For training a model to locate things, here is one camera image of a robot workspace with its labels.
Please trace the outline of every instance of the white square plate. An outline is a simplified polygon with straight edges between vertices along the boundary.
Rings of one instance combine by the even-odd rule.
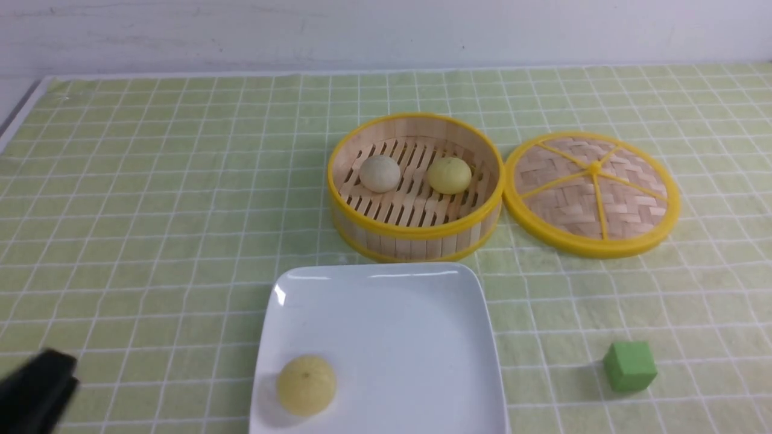
[[[337,376],[330,406],[284,412],[276,377],[302,354]],[[456,263],[317,266],[273,287],[251,434],[505,434],[504,390],[483,290]]]

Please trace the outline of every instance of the green checkered tablecloth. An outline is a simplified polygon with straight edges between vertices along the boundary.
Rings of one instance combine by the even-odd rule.
[[[450,114],[506,157],[560,130],[659,159],[660,247],[564,255],[504,215],[464,260],[486,291],[513,432],[772,432],[772,65],[48,80],[0,156],[0,373],[76,355],[62,434],[246,432],[270,286],[362,263],[333,230],[331,148],[388,113]],[[652,346],[612,393],[612,341]]]

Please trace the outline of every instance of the green cube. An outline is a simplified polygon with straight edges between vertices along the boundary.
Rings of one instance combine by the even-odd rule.
[[[614,342],[603,358],[608,383],[614,392],[644,390],[657,376],[657,366],[648,344]]]

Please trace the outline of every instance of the black object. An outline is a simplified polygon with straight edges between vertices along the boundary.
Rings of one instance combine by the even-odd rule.
[[[49,434],[78,387],[77,360],[45,349],[0,382],[0,434]]]

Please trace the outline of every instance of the woven bamboo lid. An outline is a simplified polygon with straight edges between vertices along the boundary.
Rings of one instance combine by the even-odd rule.
[[[643,253],[667,237],[680,211],[676,184],[659,163],[598,134],[529,141],[507,159],[506,176],[504,198],[515,220],[581,256]]]

